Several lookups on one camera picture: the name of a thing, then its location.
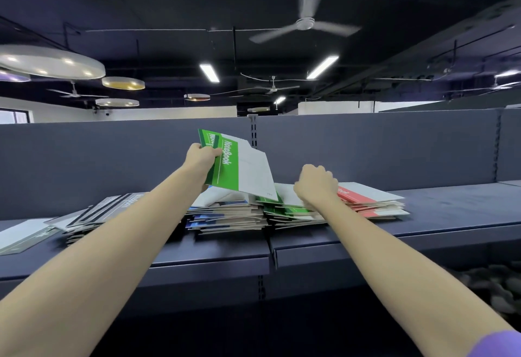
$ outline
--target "stack of notebooks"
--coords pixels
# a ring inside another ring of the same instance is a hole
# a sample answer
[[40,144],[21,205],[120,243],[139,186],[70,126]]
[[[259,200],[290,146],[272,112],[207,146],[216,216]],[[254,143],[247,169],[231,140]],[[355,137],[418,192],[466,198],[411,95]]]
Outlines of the stack of notebooks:
[[46,223],[65,231],[67,245],[81,239],[98,228],[104,222],[116,217],[130,205],[143,197],[146,192],[137,192],[117,196],[108,196],[101,202],[62,217],[54,218]]
[[209,187],[186,212],[186,228],[203,234],[262,229],[268,223],[254,196]]
[[[304,225],[324,224],[324,218],[306,208],[293,191],[293,184],[275,183],[278,200],[257,197],[263,205],[268,223],[275,228],[290,228]],[[359,183],[339,183],[337,195],[342,201],[362,216],[374,220],[391,220],[409,214],[403,210],[402,196],[377,190]]]

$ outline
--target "person's right arm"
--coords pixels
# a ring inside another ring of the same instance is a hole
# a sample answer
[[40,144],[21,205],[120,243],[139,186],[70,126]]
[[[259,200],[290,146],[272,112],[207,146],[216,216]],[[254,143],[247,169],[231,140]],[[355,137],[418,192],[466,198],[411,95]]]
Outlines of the person's right arm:
[[[426,357],[465,357],[487,335],[512,327],[478,296],[426,256],[349,209],[338,181],[305,165],[295,192],[327,220],[369,286]],[[492,342],[493,354],[520,356],[521,336]],[[512,345],[518,342],[519,348]]]

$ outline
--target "white round light fixture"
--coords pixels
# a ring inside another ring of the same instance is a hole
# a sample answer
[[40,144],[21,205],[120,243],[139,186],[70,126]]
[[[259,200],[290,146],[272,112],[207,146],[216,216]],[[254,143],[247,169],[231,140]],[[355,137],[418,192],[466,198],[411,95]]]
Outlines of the white round light fixture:
[[207,94],[185,94],[185,99],[192,102],[209,101],[210,95]]
[[0,66],[12,71],[68,80],[105,76],[105,66],[93,58],[69,51],[24,44],[0,45]]
[[145,82],[143,80],[133,79],[131,77],[104,77],[101,79],[101,84],[108,88],[115,88],[116,90],[143,90]]
[[259,113],[260,111],[270,111],[269,106],[251,107],[248,109],[251,113]]
[[125,98],[100,98],[96,99],[96,105],[109,107],[136,107],[139,106],[139,101],[135,99]]
[[27,81],[31,81],[31,76],[29,76],[27,73],[10,71],[8,69],[0,69],[0,81],[25,83]]

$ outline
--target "person's left hand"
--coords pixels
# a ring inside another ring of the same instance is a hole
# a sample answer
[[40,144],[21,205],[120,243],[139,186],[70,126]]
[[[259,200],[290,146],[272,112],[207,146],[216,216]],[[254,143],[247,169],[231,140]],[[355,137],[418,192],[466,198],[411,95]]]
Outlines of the person's left hand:
[[220,156],[222,152],[221,149],[214,149],[210,146],[201,148],[199,143],[193,143],[186,153],[185,163],[182,167],[205,178],[215,163],[215,157]]

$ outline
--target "forearm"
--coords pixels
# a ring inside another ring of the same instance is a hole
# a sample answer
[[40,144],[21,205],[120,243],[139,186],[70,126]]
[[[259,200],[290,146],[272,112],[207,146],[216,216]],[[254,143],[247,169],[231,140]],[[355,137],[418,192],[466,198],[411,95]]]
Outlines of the forearm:
[[0,301],[0,356],[89,355],[201,192],[180,168]]
[[481,337],[511,329],[447,271],[341,201],[318,210],[425,356],[463,357]]

